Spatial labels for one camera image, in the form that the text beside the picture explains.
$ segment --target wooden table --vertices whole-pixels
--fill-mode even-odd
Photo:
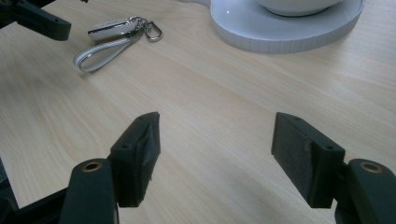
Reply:
[[[396,2],[367,0],[356,27],[329,46],[258,54],[224,43],[208,7],[177,0],[57,0],[57,42],[0,30],[0,156],[20,206],[67,186],[73,167],[105,158],[138,116],[161,114],[162,154],[145,201],[121,223],[334,223],[308,207],[271,155],[277,111],[305,119],[346,161],[396,172]],[[101,21],[140,15],[164,38],[142,38],[92,74],[74,56]]]

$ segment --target key ring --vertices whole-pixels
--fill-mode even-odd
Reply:
[[[103,67],[123,50],[136,43],[143,34],[146,35],[149,43],[160,41],[163,38],[163,32],[153,21],[147,21],[141,17],[104,22],[93,28],[95,29],[88,32],[91,34],[92,40],[104,40],[114,38],[114,36],[123,36],[123,38],[85,49],[79,53],[73,63],[83,72],[92,72]]]

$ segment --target keychain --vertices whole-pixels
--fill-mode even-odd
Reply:
[[[163,32],[152,21],[141,17],[131,17],[117,21],[108,21],[93,26],[88,36],[93,41],[106,41],[122,36],[121,39],[106,42],[86,49],[74,59],[74,65],[83,72],[91,72],[103,67],[123,50],[136,43],[142,35],[148,42],[157,42],[163,38]]]

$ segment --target white bowl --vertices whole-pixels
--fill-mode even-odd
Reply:
[[[342,0],[256,0],[269,11],[288,17],[307,16],[318,13]]]

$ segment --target wood grain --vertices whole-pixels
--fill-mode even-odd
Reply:
[[[329,46],[282,55],[224,43],[209,8],[177,0],[57,0],[72,22],[57,42],[16,23],[0,30],[0,156],[20,206],[67,186],[73,167],[104,158],[139,115],[161,114],[162,154],[139,208],[121,223],[334,223],[306,205],[270,153],[275,113],[299,116],[347,151],[396,172],[396,16],[366,1]],[[93,25],[140,15],[142,38],[93,74],[73,66]]]

